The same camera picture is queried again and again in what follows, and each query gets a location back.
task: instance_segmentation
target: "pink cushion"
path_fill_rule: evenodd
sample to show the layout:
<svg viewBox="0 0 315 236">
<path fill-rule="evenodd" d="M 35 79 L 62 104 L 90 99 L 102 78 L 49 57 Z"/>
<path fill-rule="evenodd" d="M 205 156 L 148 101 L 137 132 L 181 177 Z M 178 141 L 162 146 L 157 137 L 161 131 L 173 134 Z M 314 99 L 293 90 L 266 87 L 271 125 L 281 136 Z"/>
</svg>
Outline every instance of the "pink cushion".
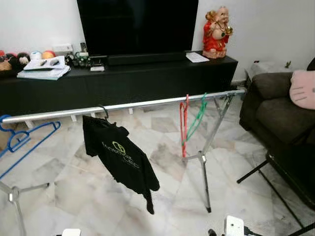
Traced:
<svg viewBox="0 0 315 236">
<path fill-rule="evenodd" d="M 299 107 L 315 110 L 315 71 L 296 70 L 291 83 L 292 102 Z"/>
</svg>

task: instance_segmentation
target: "red buddha figurine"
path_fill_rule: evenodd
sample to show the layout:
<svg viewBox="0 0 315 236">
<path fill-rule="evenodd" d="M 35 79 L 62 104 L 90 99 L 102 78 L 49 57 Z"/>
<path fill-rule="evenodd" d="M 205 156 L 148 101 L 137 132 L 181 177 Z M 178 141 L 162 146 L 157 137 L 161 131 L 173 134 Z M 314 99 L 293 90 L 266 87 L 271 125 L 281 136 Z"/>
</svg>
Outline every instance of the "red buddha figurine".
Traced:
<svg viewBox="0 0 315 236">
<path fill-rule="evenodd" d="M 202 55 L 208 58 L 223 58 L 226 54 L 225 44 L 233 34 L 233 29 L 227 25 L 228 9 L 225 6 L 215 11 L 209 11 L 206 15 L 208 22 L 203 30 L 203 52 Z"/>
</svg>

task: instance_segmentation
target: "television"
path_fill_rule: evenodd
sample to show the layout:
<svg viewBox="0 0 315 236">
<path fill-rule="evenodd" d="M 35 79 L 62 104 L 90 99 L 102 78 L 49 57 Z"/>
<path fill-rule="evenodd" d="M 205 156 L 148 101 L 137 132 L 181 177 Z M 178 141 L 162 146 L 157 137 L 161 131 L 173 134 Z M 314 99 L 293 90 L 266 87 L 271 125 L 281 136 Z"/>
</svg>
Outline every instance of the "television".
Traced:
<svg viewBox="0 0 315 236">
<path fill-rule="evenodd" d="M 191 50 L 198 0 L 77 0 L 90 56 Z"/>
</svg>

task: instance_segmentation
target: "soundbar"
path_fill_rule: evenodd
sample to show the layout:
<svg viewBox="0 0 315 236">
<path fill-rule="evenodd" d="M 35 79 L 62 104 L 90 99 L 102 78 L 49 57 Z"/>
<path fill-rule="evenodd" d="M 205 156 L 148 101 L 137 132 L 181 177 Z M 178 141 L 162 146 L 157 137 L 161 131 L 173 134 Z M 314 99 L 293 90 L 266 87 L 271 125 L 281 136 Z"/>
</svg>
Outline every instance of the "soundbar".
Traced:
<svg viewBox="0 0 315 236">
<path fill-rule="evenodd" d="M 108 65 L 128 65 L 144 64 L 152 62 L 165 62 L 185 60 L 186 52 L 178 53 L 158 53 L 158 54 L 131 54 L 131 55 L 114 55 L 107 57 Z"/>
</svg>

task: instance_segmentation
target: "blue hanger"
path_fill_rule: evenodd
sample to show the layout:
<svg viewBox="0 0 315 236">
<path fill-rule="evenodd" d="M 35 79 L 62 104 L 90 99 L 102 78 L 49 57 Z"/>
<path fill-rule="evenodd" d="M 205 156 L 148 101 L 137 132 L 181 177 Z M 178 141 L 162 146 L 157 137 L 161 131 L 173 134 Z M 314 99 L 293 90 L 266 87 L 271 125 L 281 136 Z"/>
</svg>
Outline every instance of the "blue hanger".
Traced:
<svg viewBox="0 0 315 236">
<path fill-rule="evenodd" d="M 18 131 L 15 132 L 13 129 L 5 129 L 2 127 L 2 121 L 5 118 L 10 117 L 9 115 L 3 115 L 0 117 L 0 130 L 3 132 L 10 132 L 11 137 L 8 139 L 8 142 L 6 144 L 6 148 L 0 152 L 0 158 L 7 152 L 15 152 L 18 149 L 20 149 L 23 145 L 25 145 L 30 138 L 30 133 L 34 132 L 35 130 L 38 130 L 41 127 L 52 125 L 54 130 L 50 132 L 46 137 L 44 137 L 41 141 L 39 141 L 35 146 L 33 146 L 26 154 L 24 154 L 19 160 L 17 160 L 9 169 L 7 169 L 3 174 L 0 175 L 0 179 L 3 178 L 7 173 L 9 173 L 17 164 L 19 164 L 28 154 L 30 154 L 35 148 L 37 148 L 42 142 L 44 142 L 49 136 L 51 136 L 57 129 L 60 128 L 61 123 L 60 121 L 56 122 L 47 122 L 44 124 L 41 124 L 33 129 L 30 129 L 29 131 Z"/>
</svg>

